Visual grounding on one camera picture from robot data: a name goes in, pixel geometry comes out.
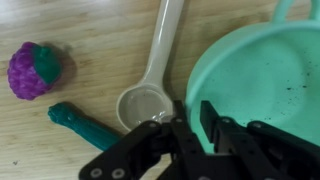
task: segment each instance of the purple grape toy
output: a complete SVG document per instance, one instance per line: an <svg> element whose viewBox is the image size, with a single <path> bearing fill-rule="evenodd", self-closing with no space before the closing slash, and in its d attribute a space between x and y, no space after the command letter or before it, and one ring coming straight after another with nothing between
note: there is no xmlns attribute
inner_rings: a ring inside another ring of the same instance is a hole
<svg viewBox="0 0 320 180"><path fill-rule="evenodd" d="M33 100L53 87L61 71L50 48L26 42L12 56L7 74L13 93L20 99Z"/></svg>

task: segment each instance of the teal toy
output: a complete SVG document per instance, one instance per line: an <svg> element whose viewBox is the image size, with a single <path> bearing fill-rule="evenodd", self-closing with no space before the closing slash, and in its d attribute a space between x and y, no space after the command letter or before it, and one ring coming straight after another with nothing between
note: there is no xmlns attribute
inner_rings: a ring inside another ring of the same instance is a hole
<svg viewBox="0 0 320 180"><path fill-rule="evenodd" d="M105 125L91 120L66 103L58 103L49 108L52 122L65 126L102 151L107 150L121 138Z"/></svg>
<svg viewBox="0 0 320 180"><path fill-rule="evenodd" d="M271 22L240 28L201 56L186 107L206 152L213 144L199 122L202 100L243 126L261 120L320 145L320 0L311 2L309 19L286 21L293 0L281 0Z"/></svg>

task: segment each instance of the screw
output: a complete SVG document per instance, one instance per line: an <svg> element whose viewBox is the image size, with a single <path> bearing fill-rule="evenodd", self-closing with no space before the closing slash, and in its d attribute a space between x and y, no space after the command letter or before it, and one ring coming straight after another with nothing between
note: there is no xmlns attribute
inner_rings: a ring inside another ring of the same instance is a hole
<svg viewBox="0 0 320 180"><path fill-rule="evenodd" d="M125 174L126 172L123 169L118 168L113 170L111 175L113 179L122 179Z"/></svg>
<svg viewBox="0 0 320 180"><path fill-rule="evenodd" d="M224 122L224 123L230 123L230 119L227 119L227 118L222 119L222 122Z"/></svg>
<svg viewBox="0 0 320 180"><path fill-rule="evenodd" d="M102 170L100 168L92 169L90 172L90 176L93 179L99 178L102 175Z"/></svg>
<svg viewBox="0 0 320 180"><path fill-rule="evenodd" d="M262 127L262 125L260 123L253 123L252 126L256 127L256 128L261 128Z"/></svg>
<svg viewBox="0 0 320 180"><path fill-rule="evenodd" d="M201 176L198 178L198 180L211 180L211 179L206 176Z"/></svg>
<svg viewBox="0 0 320 180"><path fill-rule="evenodd" d="M151 124L149 124L149 127L155 128L155 127L157 127L157 125L156 125L156 123L151 123Z"/></svg>

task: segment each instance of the wood grain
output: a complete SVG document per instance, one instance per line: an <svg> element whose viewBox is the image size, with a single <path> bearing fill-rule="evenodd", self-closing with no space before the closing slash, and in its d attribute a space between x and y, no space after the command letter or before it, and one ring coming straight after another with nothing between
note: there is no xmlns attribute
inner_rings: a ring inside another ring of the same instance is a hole
<svg viewBox="0 0 320 180"><path fill-rule="evenodd" d="M270 19L276 0L186 0L165 86L183 100L201 54L225 34ZM1 0L0 179L77 179L101 153L69 129L51 123L48 107L74 103L87 115L123 133L117 97L142 76L160 0ZM303 19L309 1L297 1L290 19ZM8 60L25 41L54 48L64 66L54 89L34 101L8 87ZM169 158L148 172L155 179Z"/></svg>

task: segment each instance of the spoon bowl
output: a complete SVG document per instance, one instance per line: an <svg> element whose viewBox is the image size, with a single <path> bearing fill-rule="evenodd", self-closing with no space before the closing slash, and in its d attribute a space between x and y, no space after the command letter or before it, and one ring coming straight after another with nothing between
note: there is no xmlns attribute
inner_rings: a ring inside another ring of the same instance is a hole
<svg viewBox="0 0 320 180"><path fill-rule="evenodd" d="M173 114L172 101L157 86L141 84L122 93L117 103L117 115L122 125L131 130L147 120L161 123Z"/></svg>

